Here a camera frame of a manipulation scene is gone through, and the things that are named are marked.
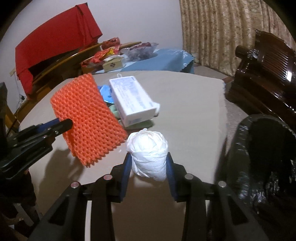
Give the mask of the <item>orange foam fruit net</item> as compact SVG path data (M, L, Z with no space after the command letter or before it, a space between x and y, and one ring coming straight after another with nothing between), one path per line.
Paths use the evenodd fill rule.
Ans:
M84 166L93 165L127 138L90 73L71 80L53 94L50 102L56 118L72 120L72 128L63 137L72 156Z

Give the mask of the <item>white tissue ball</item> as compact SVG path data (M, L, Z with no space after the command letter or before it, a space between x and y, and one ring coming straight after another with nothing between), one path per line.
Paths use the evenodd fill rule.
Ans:
M126 150L132 156L132 170L136 175L165 181L168 142L160 132L144 128L131 133L126 141Z

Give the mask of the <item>white cardboard box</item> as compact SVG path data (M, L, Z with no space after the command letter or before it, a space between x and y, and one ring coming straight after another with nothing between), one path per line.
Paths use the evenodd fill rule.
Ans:
M158 116L160 104L154 102L134 76L109 80L111 96L124 126L152 120Z

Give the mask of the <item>blue plastic bag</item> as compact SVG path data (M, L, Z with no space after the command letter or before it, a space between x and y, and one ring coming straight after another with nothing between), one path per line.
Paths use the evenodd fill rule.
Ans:
M98 85L97 88L106 103L114 104L114 100L111 96L111 88L109 85Z

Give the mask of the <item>black trash bin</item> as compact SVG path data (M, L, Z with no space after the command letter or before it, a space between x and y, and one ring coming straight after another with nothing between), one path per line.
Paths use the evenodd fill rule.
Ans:
M226 182L270 240L295 238L295 133L269 115L250 115L235 132Z

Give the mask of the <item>beige table cover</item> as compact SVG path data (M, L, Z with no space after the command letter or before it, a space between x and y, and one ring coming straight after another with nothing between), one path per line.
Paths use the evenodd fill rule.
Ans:
M224 82L170 71L132 72L154 102L160 104L153 131L163 134L173 161L202 181L214 181L227 136ZM46 213L73 181L87 184L121 164L126 145L117 147L91 167L72 156L62 136L53 150L30 167L41 213ZM117 240L180 240L184 203L176 203L166 181L131 174L126 197L112 204Z

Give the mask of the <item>red snack packages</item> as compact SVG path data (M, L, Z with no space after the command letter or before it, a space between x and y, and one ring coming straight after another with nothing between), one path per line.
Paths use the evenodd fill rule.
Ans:
M98 51L93 57L91 57L88 60L85 60L84 64L98 64L110 56L117 55L119 53L119 48L120 46L118 45L107 48L105 50Z

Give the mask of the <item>cream tissue box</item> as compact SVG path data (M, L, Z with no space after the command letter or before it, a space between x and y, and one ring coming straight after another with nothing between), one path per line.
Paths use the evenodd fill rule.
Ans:
M103 61L104 72L122 69L125 66L125 58L123 56L114 55L110 56Z

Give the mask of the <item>red cloth cover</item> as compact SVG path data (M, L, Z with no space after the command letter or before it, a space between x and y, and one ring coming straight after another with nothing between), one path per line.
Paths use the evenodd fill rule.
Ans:
M49 19L15 48L16 74L25 94L33 93L30 68L57 55L97 43L102 32L88 5L78 4Z

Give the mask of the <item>red basket on cabinet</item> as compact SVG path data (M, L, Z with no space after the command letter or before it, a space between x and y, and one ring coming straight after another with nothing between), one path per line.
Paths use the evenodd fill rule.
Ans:
M104 41L101 45L102 50L111 48L111 47L115 47L117 45L120 45L120 39L118 37L109 39L107 41Z

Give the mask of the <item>glass fruit bowl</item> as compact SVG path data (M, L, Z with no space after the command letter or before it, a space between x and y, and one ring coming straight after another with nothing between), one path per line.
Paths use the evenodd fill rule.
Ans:
M158 47L158 43L141 43L129 48L121 49L121 53L124 54L128 61L142 61L154 56L154 51Z

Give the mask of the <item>blue tablecloth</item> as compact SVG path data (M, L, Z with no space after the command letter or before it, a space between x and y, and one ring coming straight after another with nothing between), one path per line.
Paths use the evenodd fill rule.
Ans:
M121 71L173 71L194 74L194 57L184 50L156 49L154 56L147 60L128 62Z

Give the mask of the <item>patterned beige curtain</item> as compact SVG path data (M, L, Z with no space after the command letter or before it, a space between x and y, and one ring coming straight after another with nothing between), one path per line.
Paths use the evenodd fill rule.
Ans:
M279 15L266 1L180 1L183 48L203 66L233 76L239 64L238 45L251 48L255 31L284 40L293 49L295 40Z

